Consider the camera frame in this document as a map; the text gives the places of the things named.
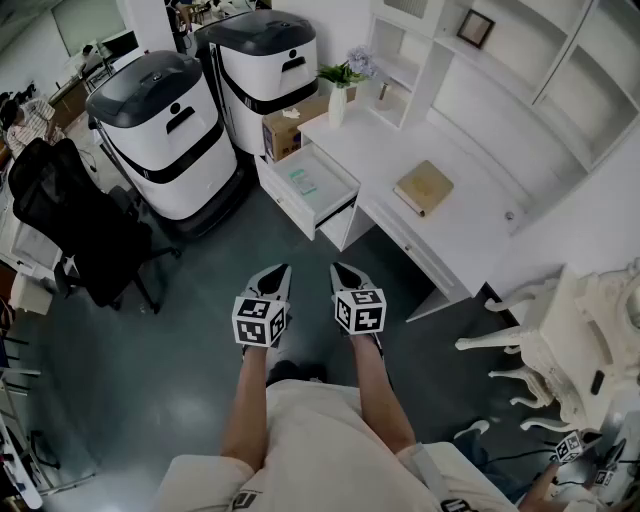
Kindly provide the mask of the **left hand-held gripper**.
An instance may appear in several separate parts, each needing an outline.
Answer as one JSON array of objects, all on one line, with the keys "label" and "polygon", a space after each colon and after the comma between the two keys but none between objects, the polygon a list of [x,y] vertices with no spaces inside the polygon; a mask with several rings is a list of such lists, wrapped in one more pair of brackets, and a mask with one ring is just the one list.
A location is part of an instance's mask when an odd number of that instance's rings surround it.
[{"label": "left hand-held gripper", "polygon": [[254,274],[237,296],[232,312],[234,339],[243,346],[269,348],[277,343],[287,328],[292,267],[277,264]]}]

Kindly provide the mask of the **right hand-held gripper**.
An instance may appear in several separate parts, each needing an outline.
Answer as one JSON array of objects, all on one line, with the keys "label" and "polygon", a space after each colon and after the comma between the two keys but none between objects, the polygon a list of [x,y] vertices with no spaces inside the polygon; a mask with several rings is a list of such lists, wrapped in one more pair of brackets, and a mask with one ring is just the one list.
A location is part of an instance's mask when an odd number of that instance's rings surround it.
[{"label": "right hand-held gripper", "polygon": [[332,263],[329,273],[335,321],[348,335],[372,337],[382,352],[378,334],[384,330],[387,312],[383,290],[366,273],[345,263]]}]

